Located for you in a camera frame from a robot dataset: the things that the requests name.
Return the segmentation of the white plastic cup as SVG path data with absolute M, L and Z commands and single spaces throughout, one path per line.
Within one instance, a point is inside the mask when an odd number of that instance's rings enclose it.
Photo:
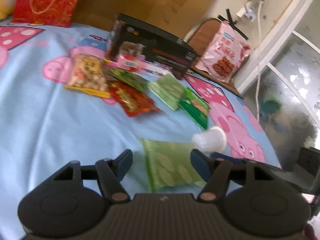
M 223 153 L 227 146 L 227 136 L 221 127 L 213 126 L 207 131 L 193 135 L 191 142 L 202 153 Z

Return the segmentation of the light green snack pack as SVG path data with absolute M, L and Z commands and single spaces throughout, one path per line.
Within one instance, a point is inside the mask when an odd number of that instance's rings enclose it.
M 183 185 L 204 186 L 205 181 L 190 161 L 194 149 L 191 142 L 165 142 L 140 140 L 145 153 L 145 166 L 151 192 L 165 187 Z

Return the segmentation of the clear peanut snack bag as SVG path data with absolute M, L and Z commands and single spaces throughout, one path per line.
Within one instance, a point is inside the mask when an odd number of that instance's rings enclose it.
M 65 88 L 109 99 L 107 61 L 88 54 L 76 55 Z

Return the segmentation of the dark green cracker pack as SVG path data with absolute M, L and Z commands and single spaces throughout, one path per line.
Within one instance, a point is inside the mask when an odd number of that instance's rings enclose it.
M 210 107 L 208 103 L 199 97 L 190 88 L 184 89 L 184 94 L 178 105 L 203 129 L 208 128 L 208 113 Z

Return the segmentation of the red orange snack bag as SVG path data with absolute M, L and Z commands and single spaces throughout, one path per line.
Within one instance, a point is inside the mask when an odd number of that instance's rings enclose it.
M 152 98 L 137 89 L 120 81 L 112 81 L 108 85 L 112 99 L 119 103 L 129 117 L 134 117 L 150 111 L 161 112 Z

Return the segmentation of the blue cartoon pig bedsheet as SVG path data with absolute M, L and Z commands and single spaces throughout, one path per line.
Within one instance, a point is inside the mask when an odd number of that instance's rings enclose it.
M 142 139 L 189 142 L 200 126 L 159 98 L 158 112 L 128 117 L 121 106 L 65 88 L 75 53 L 103 56 L 107 31 L 1 22 L 1 239 L 20 239 L 20 200 L 72 160 L 92 165 L 125 149 L 133 165 L 122 184 L 150 191 Z

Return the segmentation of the green pickle snack bag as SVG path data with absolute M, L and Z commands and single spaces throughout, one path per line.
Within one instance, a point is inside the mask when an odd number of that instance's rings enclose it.
M 120 82 L 123 82 L 140 92 L 145 92 L 148 88 L 148 80 L 142 78 L 141 76 L 121 68 L 113 68 L 107 70 L 107 73 Z

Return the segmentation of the large pink snack bag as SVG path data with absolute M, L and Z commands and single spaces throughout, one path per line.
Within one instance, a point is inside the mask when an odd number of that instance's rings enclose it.
M 195 68 L 229 83 L 250 53 L 247 41 L 227 21 L 223 21 Z

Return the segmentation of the pink snack box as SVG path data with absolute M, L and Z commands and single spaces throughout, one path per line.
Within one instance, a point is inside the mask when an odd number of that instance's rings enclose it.
M 121 54 L 117 57 L 117 67 L 156 78 L 171 74 L 170 69 L 161 64 L 155 64 Z

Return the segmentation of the brown seat cushion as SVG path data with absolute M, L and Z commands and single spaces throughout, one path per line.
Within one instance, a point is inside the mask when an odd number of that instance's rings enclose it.
M 213 81 L 223 88 L 227 89 L 234 95 L 242 98 L 241 94 L 236 90 L 234 83 L 230 81 L 229 83 L 221 82 L 216 78 L 212 77 L 208 72 L 204 70 L 199 70 L 196 68 L 196 64 L 199 61 L 202 54 L 205 52 L 206 48 L 214 38 L 214 35 L 218 32 L 221 21 L 217 18 L 209 18 L 202 22 L 200 26 L 195 30 L 195 32 L 187 40 L 187 44 L 194 49 L 196 53 L 196 59 L 191 66 L 191 70 L 196 72 L 207 80 Z

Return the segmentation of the black sheep print box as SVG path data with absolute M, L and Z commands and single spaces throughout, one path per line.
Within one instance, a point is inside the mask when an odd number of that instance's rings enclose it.
M 196 52 L 171 33 L 154 25 L 119 13 L 110 32 L 106 57 L 116 61 L 120 55 L 167 66 L 181 79 L 192 66 Z

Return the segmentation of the brown wooden board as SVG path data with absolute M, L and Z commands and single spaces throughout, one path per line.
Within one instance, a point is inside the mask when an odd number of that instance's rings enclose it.
M 72 21 L 111 30 L 122 13 L 184 38 L 213 0 L 79 0 Z

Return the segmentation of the red gift bag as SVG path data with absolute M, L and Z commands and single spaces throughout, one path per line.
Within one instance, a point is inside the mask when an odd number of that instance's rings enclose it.
M 17 0 L 12 21 L 67 28 L 77 2 L 78 0 Z

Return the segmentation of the white wall plug adapter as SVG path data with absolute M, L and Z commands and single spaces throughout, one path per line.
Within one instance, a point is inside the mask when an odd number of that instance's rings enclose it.
M 251 0 L 247 2 L 248 10 L 246 10 L 245 7 L 242 7 L 236 13 L 236 19 L 242 20 L 242 21 L 248 20 L 250 22 L 254 22 L 257 19 L 259 6 L 261 4 L 263 4 L 263 1 L 261 0 Z

